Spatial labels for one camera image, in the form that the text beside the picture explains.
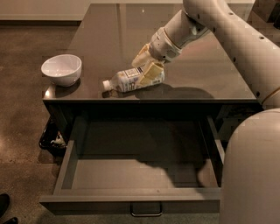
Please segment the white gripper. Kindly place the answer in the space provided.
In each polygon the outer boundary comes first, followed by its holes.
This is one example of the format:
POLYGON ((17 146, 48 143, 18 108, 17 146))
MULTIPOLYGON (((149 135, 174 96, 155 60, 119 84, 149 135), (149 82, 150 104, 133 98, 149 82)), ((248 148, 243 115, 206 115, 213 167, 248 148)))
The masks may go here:
POLYGON ((168 38, 165 29, 160 27, 151 37, 150 43, 145 44, 137 56, 132 60, 133 67, 143 67, 137 85, 146 87, 151 85, 164 71, 164 65, 154 62, 155 59, 164 63, 172 62, 182 53, 168 38))

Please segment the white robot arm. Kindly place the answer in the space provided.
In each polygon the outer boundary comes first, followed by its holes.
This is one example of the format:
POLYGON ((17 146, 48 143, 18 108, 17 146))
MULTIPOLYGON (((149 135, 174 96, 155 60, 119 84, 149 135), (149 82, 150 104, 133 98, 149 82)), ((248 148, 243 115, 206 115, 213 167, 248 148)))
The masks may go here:
POLYGON ((228 57, 206 80, 222 98, 251 97, 261 111, 245 119, 223 154, 220 224, 280 224, 280 48, 234 14, 226 0, 183 0, 133 67, 150 75, 190 42, 211 32, 228 57))

